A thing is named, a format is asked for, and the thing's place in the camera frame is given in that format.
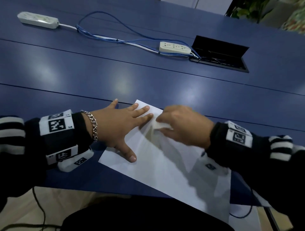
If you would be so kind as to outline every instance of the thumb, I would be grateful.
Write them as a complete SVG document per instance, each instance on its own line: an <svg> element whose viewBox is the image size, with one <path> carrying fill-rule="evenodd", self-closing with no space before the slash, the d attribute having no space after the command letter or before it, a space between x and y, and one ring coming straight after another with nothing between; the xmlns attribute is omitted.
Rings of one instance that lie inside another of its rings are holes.
<svg viewBox="0 0 305 231"><path fill-rule="evenodd" d="M162 132L163 135L165 135L166 137L171 138L175 141L179 141L179 136L174 130L168 128L161 128L159 129L159 131Z"/></svg>
<svg viewBox="0 0 305 231"><path fill-rule="evenodd" d="M125 143L125 140L123 139L120 141L115 148L120 151L121 155L128 160L129 162L133 163L136 162L137 156L135 153L131 150L130 147Z"/></svg>

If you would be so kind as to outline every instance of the paper sheet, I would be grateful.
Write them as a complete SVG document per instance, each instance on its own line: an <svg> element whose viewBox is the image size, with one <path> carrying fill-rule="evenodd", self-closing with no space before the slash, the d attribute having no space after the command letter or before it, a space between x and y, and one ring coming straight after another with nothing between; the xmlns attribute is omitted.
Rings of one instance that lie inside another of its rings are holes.
<svg viewBox="0 0 305 231"><path fill-rule="evenodd" d="M136 103L138 108L147 105L139 100ZM153 113L154 118L141 130L135 128L125 137L137 161L129 163L114 149L107 148L99 162L228 223L231 172L226 176L215 175L201 163L202 149L154 131L151 124L162 110L149 106L146 114Z"/></svg>

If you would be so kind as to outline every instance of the electrical outlet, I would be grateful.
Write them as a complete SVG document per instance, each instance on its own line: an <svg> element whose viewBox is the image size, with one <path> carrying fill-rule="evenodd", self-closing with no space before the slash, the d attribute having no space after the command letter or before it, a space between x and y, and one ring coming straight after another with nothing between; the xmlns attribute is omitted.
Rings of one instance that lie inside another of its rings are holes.
<svg viewBox="0 0 305 231"><path fill-rule="evenodd" d="M30 12L21 12L17 15L19 20L22 23L35 25L39 27L46 27L50 29L55 29L59 25L59 21L57 18L41 15L41 14L33 14Z"/></svg>
<svg viewBox="0 0 305 231"><path fill-rule="evenodd" d="M170 42L160 42L159 51L178 54L190 54L192 52L192 50L187 46Z"/></svg>

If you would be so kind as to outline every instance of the black pants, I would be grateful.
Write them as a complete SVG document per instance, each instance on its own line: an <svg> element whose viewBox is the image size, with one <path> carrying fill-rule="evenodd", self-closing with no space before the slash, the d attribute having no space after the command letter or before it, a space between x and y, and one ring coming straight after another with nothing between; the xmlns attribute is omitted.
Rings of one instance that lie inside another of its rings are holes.
<svg viewBox="0 0 305 231"><path fill-rule="evenodd" d="M231 231L228 224L175 199L108 197L68 216L61 231L194 229Z"/></svg>

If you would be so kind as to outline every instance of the fingernail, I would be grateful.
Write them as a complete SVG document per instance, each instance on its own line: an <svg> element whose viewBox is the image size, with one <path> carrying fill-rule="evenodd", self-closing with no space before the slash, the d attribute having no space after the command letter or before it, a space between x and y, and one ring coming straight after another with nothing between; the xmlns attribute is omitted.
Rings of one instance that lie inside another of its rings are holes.
<svg viewBox="0 0 305 231"><path fill-rule="evenodd" d="M132 162L132 163L135 162L136 160L137 159L134 156L129 157L129 161Z"/></svg>

